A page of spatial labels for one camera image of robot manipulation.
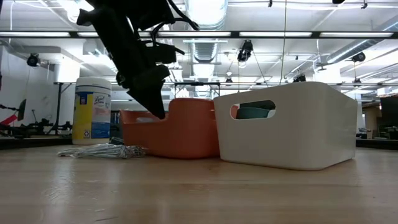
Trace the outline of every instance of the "fluorescent light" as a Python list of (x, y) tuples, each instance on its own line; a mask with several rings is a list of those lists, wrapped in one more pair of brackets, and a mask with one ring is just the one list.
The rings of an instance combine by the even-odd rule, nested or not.
[(78, 32), (77, 35), (80, 37), (98, 37), (96, 32)]
[(150, 37), (150, 32), (140, 32), (139, 36), (140, 37)]
[(192, 40), (182, 40), (182, 42), (186, 43), (186, 44), (195, 44), (195, 43), (215, 44), (215, 43), (228, 43), (228, 40), (197, 40), (197, 39), (192, 39)]
[(186, 31), (186, 32), (159, 32), (159, 37), (229, 37), (231, 32), (218, 31)]
[(392, 32), (322, 32), (320, 37), (390, 37)]
[(240, 37), (310, 37), (312, 32), (240, 32)]
[(6, 37), (70, 37), (68, 32), (0, 32)]

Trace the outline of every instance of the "wooden surface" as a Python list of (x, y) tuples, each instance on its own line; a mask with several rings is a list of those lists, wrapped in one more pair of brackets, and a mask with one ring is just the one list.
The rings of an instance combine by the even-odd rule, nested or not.
[(0, 223), (397, 223), (398, 152), (321, 171), (0, 151)]

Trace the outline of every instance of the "ceiling duct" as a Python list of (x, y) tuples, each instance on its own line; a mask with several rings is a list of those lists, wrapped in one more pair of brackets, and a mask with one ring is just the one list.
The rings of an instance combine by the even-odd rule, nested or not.
[[(392, 19), (389, 19), (387, 22), (381, 24), (380, 26), (376, 27), (374, 30), (381, 30), (385, 32), (398, 32), (398, 16), (394, 16)], [(382, 42), (382, 39), (377, 39), (377, 40), (355, 40), (352, 43), (346, 45), (342, 49), (337, 50), (336, 52), (332, 53), (331, 55), (328, 56), (326, 63), (324, 64), (318, 64), (318, 66), (325, 66), (329, 64), (334, 64), (338, 63), (342, 60), (345, 60), (347, 58), (350, 58), (380, 42)], [(293, 69), (291, 73), (295, 72), (296, 70), (301, 70), (304, 71), (308, 68), (310, 68), (313, 64), (311, 62), (304, 62), (301, 64), (299, 67)]]
[[(228, 0), (185, 0), (185, 5), (189, 18), (199, 24), (200, 30), (221, 30), (223, 28)], [(210, 63), (217, 55), (218, 44), (194, 43), (191, 44), (191, 50), (193, 58), (197, 62)]]

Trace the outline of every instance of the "white plastic basket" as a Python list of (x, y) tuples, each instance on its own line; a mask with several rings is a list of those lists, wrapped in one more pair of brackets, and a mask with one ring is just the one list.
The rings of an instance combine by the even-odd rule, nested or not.
[[(230, 116), (238, 103), (271, 100), (271, 118)], [(320, 170), (355, 155), (357, 102), (320, 82), (281, 85), (214, 99), (225, 161)]]

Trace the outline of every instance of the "red object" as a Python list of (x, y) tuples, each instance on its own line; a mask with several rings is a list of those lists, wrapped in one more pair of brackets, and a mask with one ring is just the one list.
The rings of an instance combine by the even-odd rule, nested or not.
[(16, 115), (12, 115), (9, 118), (5, 119), (4, 121), (1, 121), (0, 124), (10, 125), (12, 122), (14, 122), (17, 119), (18, 119), (18, 117)]
[[(233, 108), (236, 114), (238, 107)], [(178, 98), (170, 102), (169, 115), (163, 120), (148, 112), (120, 111), (124, 143), (143, 146), (149, 154), (176, 159), (220, 156), (218, 135), (211, 100)], [(137, 123), (139, 117), (154, 118)]]

